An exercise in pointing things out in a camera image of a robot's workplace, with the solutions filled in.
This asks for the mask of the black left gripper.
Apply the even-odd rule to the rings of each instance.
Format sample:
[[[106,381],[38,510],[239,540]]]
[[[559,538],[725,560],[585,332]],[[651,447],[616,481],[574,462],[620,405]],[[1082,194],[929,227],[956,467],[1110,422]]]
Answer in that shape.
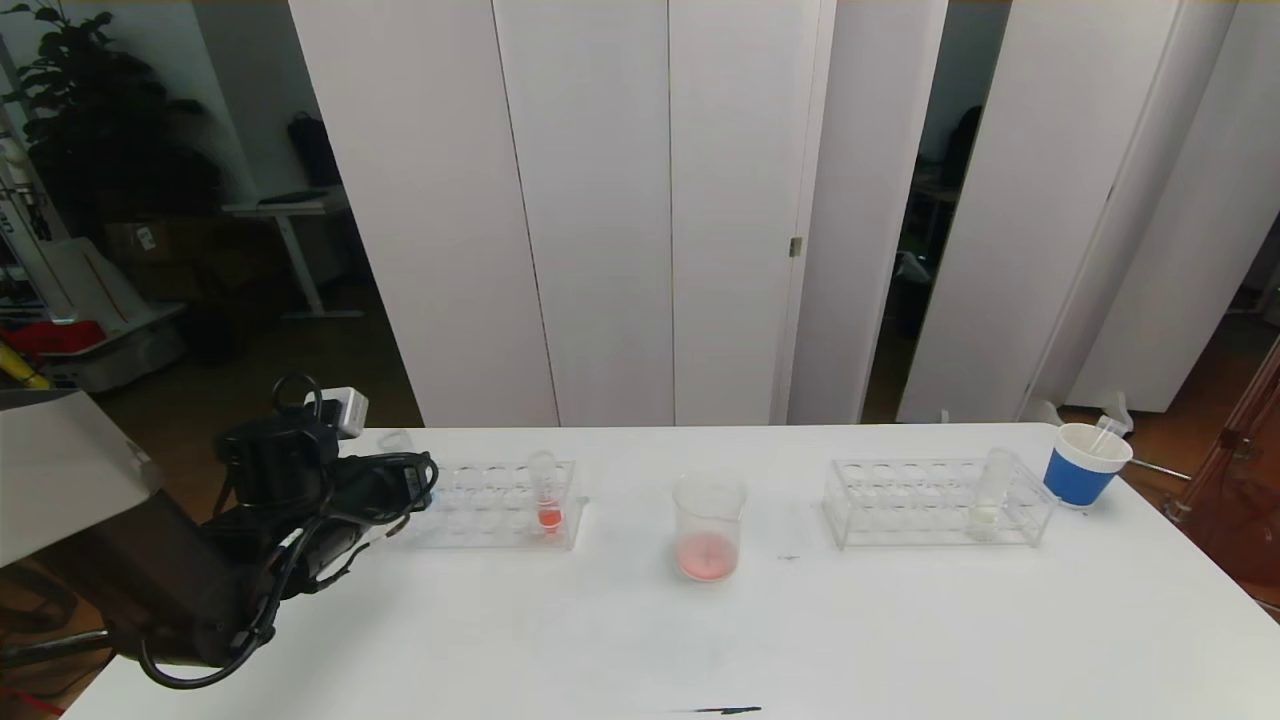
[[[433,461],[375,462],[360,477],[360,502],[369,519],[402,519],[433,501]]]

